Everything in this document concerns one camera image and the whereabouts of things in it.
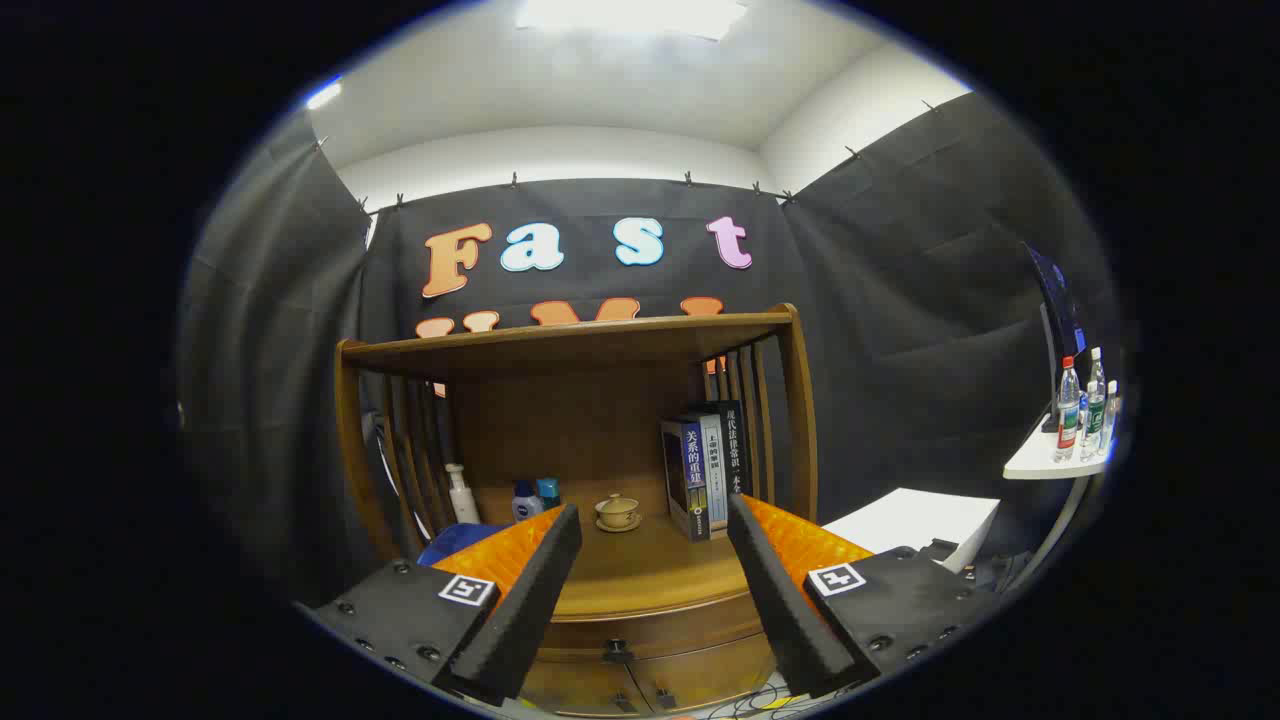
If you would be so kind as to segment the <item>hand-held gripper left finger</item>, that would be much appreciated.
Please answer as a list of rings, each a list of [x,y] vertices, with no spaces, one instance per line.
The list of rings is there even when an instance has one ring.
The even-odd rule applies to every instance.
[[[300,611],[416,685],[499,707],[524,688],[581,547],[566,505],[433,565],[396,559]]]

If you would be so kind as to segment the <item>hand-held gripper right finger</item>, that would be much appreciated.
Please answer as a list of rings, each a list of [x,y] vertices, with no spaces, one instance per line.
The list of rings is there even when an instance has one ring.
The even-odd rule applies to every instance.
[[[979,626],[1000,597],[923,552],[873,553],[748,495],[728,537],[795,694],[819,697],[922,665]]]

